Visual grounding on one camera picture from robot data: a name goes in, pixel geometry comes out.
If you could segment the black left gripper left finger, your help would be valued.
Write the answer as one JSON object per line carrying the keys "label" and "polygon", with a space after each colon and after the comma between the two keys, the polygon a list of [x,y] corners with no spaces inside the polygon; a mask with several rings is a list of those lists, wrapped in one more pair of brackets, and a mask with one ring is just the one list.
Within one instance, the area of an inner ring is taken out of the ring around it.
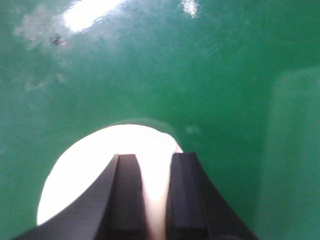
{"label": "black left gripper left finger", "polygon": [[142,177],[134,154],[116,154],[98,178],[57,215],[18,240],[144,240]]}

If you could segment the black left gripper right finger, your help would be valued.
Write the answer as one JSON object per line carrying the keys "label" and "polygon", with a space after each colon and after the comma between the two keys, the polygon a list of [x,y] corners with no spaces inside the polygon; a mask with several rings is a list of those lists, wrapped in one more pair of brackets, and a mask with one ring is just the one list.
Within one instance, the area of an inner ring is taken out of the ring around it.
{"label": "black left gripper right finger", "polygon": [[168,240],[255,240],[203,170],[197,155],[175,153],[166,204]]}

